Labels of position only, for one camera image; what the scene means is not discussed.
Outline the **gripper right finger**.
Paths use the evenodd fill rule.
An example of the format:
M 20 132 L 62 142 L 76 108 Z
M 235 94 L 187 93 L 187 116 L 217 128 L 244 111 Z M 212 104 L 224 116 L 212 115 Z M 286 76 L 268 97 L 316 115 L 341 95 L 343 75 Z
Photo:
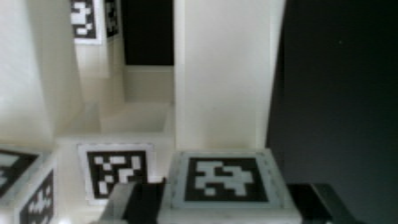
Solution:
M 290 184 L 288 190 L 302 216 L 302 224 L 361 224 L 329 184 Z

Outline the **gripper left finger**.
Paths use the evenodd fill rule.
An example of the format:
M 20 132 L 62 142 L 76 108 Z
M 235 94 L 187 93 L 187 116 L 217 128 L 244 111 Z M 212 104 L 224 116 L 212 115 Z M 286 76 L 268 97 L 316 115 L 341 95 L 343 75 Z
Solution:
M 117 184 L 96 224 L 158 224 L 165 181 Z

